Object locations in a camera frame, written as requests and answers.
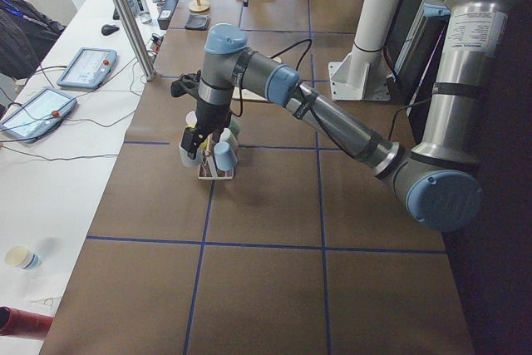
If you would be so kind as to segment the grey folded cloth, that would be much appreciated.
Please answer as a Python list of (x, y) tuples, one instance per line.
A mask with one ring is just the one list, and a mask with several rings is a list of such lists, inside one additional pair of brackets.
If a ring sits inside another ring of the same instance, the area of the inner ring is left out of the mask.
[(185, 29), (191, 31), (206, 31), (210, 25), (210, 16), (191, 13), (185, 23)]

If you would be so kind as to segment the aluminium frame post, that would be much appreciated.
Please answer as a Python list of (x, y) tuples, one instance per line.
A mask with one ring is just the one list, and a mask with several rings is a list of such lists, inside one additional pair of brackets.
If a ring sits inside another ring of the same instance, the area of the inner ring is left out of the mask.
[(145, 79), (147, 81), (152, 81), (156, 76), (156, 71), (141, 37), (140, 30), (130, 9), (129, 3), (127, 0), (113, 0), (113, 3), (119, 13), (121, 23), (125, 29), (136, 59), (140, 63), (142, 71), (144, 72)]

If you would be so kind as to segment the cream white cup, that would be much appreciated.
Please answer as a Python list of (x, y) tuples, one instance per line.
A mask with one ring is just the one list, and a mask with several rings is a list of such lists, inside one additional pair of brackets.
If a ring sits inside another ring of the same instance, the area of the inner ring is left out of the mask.
[(236, 136), (229, 128), (224, 128), (220, 135), (219, 141), (228, 143), (232, 151), (235, 154), (238, 153), (239, 143), (236, 139)]

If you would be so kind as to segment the light blue cup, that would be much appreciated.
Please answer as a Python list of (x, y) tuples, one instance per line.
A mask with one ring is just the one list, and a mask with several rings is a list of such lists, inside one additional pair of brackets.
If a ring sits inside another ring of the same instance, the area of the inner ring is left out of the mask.
[(222, 171), (230, 171), (238, 163), (234, 150), (226, 141), (221, 141), (214, 146), (214, 158), (217, 168)]

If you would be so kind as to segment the grey translucent cup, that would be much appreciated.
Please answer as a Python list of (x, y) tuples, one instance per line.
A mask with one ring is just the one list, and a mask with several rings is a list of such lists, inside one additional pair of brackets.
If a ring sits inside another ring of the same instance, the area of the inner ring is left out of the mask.
[(194, 158), (191, 158), (188, 151), (185, 150), (181, 144), (178, 145), (180, 151), (180, 158), (183, 166), (192, 168), (200, 165), (203, 162), (203, 154), (198, 151)]

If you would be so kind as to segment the red cylinder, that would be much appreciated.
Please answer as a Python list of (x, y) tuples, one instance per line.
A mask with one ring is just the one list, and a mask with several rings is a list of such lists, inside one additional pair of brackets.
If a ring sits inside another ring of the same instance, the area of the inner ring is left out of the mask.
[(1, 335), (15, 338), (44, 340), (54, 317), (1, 307)]

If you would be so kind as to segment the green cup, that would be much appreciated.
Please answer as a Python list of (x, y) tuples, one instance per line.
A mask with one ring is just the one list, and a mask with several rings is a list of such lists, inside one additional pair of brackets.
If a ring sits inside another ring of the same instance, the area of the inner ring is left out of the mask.
[(233, 116), (230, 118), (229, 130), (235, 137), (239, 135), (239, 133), (241, 132), (241, 124), (238, 118), (235, 118)]

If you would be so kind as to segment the paper cup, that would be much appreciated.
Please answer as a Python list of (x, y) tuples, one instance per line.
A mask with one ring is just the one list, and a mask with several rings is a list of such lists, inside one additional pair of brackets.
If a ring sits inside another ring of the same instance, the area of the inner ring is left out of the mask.
[(6, 265), (22, 270), (34, 269), (40, 261), (38, 254), (21, 245), (9, 249), (4, 257)]

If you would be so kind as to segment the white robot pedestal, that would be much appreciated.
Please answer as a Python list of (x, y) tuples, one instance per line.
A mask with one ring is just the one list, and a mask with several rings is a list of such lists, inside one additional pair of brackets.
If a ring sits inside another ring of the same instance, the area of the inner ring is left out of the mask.
[(364, 0), (351, 52), (328, 64), (333, 100), (390, 100), (383, 49), (399, 1)]

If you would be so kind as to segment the teach pendant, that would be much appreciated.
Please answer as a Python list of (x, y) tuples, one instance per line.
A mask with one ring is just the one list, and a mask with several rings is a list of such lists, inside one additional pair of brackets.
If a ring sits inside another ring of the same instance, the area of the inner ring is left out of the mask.
[(74, 96), (45, 87), (2, 119), (1, 132), (16, 141), (33, 143), (55, 130), (77, 105)]
[(116, 50), (82, 47), (57, 80), (57, 85), (67, 90), (94, 91), (109, 76), (116, 61)]

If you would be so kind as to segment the far teach pendant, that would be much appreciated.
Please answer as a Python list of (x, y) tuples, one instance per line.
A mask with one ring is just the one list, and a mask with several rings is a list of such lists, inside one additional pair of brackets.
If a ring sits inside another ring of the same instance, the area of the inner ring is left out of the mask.
[(94, 91), (109, 76), (116, 61), (116, 50), (82, 47), (57, 80), (57, 85), (67, 90)]

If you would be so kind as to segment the black box with label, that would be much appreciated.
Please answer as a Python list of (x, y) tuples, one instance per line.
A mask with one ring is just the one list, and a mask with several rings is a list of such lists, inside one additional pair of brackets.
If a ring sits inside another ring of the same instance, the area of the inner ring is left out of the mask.
[(157, 4), (159, 16), (157, 22), (160, 30), (167, 30), (179, 0), (161, 0)]

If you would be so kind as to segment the black computer mouse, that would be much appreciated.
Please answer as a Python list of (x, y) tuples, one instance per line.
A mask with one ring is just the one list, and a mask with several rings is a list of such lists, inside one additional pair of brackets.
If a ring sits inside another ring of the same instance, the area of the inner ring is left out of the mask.
[(119, 31), (120, 28), (117, 25), (104, 24), (101, 27), (101, 34), (103, 36), (110, 36), (112, 33)]

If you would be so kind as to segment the pink cup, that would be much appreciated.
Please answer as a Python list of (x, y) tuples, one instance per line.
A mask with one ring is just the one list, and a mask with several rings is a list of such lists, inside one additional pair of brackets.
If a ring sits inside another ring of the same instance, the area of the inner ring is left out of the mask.
[(185, 116), (186, 125), (189, 127), (195, 127), (197, 124), (197, 117), (194, 111), (190, 111)]

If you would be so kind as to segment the near teach pendant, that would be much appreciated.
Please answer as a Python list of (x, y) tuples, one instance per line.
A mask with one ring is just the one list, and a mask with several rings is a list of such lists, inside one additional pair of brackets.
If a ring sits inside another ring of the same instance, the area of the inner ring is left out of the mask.
[(55, 130), (77, 105), (74, 96), (45, 87), (2, 119), (1, 132), (16, 141), (33, 143)]

